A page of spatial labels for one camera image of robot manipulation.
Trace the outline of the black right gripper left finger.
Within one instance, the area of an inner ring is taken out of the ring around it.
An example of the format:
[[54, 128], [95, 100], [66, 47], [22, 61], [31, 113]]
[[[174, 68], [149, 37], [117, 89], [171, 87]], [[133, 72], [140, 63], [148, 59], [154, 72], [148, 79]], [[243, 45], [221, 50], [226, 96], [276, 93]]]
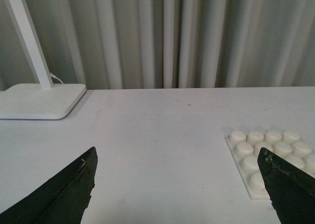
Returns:
[[2, 224], [79, 224], [95, 187], [91, 147], [27, 197], [1, 213]]

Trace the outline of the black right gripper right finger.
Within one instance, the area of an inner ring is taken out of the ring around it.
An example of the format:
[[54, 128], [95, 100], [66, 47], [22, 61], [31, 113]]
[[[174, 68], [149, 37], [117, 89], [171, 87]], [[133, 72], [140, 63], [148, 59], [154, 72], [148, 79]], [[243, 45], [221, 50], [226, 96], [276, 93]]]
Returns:
[[315, 179], [266, 148], [257, 158], [265, 188], [282, 224], [315, 222]]

